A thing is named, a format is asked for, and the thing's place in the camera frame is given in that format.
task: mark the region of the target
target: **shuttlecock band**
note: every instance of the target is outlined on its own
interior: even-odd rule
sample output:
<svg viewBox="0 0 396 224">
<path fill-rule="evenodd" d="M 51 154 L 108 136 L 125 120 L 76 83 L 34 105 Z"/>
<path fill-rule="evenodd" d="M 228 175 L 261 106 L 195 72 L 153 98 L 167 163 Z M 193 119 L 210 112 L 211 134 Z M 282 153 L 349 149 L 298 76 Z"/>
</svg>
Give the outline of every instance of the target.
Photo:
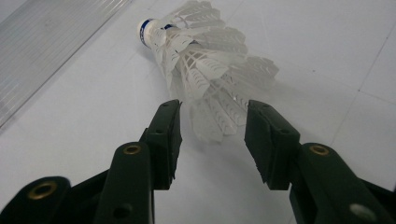
<svg viewBox="0 0 396 224">
<path fill-rule="evenodd" d="M 146 44 L 146 41 L 145 41 L 145 28 L 149 24 L 149 22 L 152 20 L 153 19 L 148 19 L 148 20 L 144 21 L 143 24 L 140 26 L 140 41 L 142 41 L 142 43 L 148 48 L 149 48 L 149 46 Z"/>
</svg>

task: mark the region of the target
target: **floor tile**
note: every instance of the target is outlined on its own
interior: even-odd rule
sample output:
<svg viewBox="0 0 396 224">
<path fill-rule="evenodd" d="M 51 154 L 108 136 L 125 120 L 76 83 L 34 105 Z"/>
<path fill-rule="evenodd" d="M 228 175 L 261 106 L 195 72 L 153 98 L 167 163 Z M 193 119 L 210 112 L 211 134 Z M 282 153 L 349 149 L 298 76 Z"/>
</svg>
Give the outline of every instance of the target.
<svg viewBox="0 0 396 224">
<path fill-rule="evenodd" d="M 158 222 L 289 222 L 289 193 L 271 191 L 262 183 L 243 138 L 227 138 L 221 146 L 211 147 L 186 141 L 179 165 L 194 172 L 178 173 L 170 191 L 156 192 Z M 167 203 L 175 199 L 177 203 Z M 177 216 L 170 216 L 174 211 Z"/>
<path fill-rule="evenodd" d="M 244 0 L 213 0 L 212 7 L 220 10 L 221 19 L 228 21 Z"/>
<path fill-rule="evenodd" d="M 358 89 L 396 22 L 396 2 L 245 1 L 230 24 L 251 49 Z"/>
<path fill-rule="evenodd" d="M 184 0 L 156 0 L 149 9 L 158 13 L 158 17 L 155 18 L 158 19 L 181 7 L 185 2 Z"/>
<path fill-rule="evenodd" d="M 332 148 L 358 177 L 394 190 L 395 146 L 396 105 L 360 93 Z"/>
<path fill-rule="evenodd" d="M 348 86 L 275 60 L 276 84 L 267 101 L 301 133 L 301 142 L 330 144 L 356 91 Z"/>
<path fill-rule="evenodd" d="M 376 60 L 361 90 L 396 104 L 396 28 Z"/>
</svg>

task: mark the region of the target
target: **shuttlecock feather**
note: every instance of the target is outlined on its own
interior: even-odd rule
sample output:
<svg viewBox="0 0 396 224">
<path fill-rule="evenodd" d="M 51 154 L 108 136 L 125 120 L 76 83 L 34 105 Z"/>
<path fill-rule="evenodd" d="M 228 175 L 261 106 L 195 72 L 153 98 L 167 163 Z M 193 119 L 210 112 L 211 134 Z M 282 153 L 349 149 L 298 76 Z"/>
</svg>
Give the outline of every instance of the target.
<svg viewBox="0 0 396 224">
<path fill-rule="evenodd" d="M 189 1 L 161 20 L 138 25 L 151 48 L 172 98 L 187 103 L 199 139 L 221 141 L 246 124 L 248 100 L 260 99 L 278 68 L 248 55 L 245 36 L 226 27 L 219 10 Z"/>
</svg>

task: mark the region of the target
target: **white shuttlecock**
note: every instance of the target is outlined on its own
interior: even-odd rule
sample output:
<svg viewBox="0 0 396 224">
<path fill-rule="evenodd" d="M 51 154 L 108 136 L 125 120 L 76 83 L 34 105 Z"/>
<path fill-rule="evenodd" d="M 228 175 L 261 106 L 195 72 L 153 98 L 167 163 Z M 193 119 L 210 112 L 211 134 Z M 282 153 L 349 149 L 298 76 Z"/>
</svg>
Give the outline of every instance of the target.
<svg viewBox="0 0 396 224">
<path fill-rule="evenodd" d="M 246 124 L 248 100 L 261 99 L 278 71 L 272 61 L 249 56 L 245 36 L 219 14 L 209 2 L 189 1 L 137 27 L 171 97 L 187 103 L 197 137 L 216 142 Z"/>
</svg>

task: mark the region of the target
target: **screw hole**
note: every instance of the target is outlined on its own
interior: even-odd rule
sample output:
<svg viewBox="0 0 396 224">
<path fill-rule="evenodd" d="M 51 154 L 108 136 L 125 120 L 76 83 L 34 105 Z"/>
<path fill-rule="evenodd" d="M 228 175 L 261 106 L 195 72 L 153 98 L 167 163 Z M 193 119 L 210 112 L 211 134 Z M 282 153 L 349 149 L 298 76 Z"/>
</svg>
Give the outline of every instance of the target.
<svg viewBox="0 0 396 224">
<path fill-rule="evenodd" d="M 322 146 L 312 146 L 309 149 L 311 149 L 313 153 L 318 154 L 319 156 L 327 156 L 330 153 L 329 149 Z"/>
<path fill-rule="evenodd" d="M 131 215 L 132 213 L 132 206 L 128 203 L 122 204 L 116 207 L 113 211 L 113 217 L 116 219 L 123 219 Z"/>
<path fill-rule="evenodd" d="M 28 193 L 28 198 L 32 200 L 40 200 L 50 196 L 58 187 L 55 181 L 46 181 L 35 186 Z"/>
<path fill-rule="evenodd" d="M 123 150 L 123 153 L 127 155 L 134 155 L 136 153 L 139 153 L 141 149 L 142 148 L 140 146 L 129 146 Z"/>
</svg>

